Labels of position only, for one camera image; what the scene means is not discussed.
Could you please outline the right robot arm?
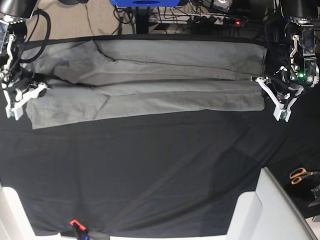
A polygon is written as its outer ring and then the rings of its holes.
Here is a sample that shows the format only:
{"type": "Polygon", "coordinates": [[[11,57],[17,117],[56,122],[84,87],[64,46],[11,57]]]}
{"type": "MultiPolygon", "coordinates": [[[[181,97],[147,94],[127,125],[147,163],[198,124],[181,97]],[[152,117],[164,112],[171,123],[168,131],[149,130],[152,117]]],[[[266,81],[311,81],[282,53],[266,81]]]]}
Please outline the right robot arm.
{"type": "Polygon", "coordinates": [[[44,52],[51,33],[50,16],[38,8],[37,0],[2,0],[0,2],[0,90],[7,105],[7,118],[19,120],[24,105],[31,99],[42,97],[50,85],[40,74],[28,71],[21,64],[30,64],[44,52]],[[39,51],[29,59],[22,55],[30,41],[26,20],[43,16],[47,23],[46,34],[39,51]]]}

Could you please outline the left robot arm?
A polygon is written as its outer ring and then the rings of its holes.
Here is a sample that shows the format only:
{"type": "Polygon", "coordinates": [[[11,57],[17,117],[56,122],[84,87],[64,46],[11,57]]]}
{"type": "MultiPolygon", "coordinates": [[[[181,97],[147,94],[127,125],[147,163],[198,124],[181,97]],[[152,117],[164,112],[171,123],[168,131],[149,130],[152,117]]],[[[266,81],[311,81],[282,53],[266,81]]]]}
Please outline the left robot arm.
{"type": "Polygon", "coordinates": [[[281,0],[276,16],[266,21],[268,27],[279,22],[282,33],[279,44],[285,49],[285,63],[273,73],[252,77],[274,104],[273,116],[288,122],[291,108],[298,98],[320,82],[320,68],[316,56],[316,31],[312,20],[318,17],[316,0],[281,0]]]}

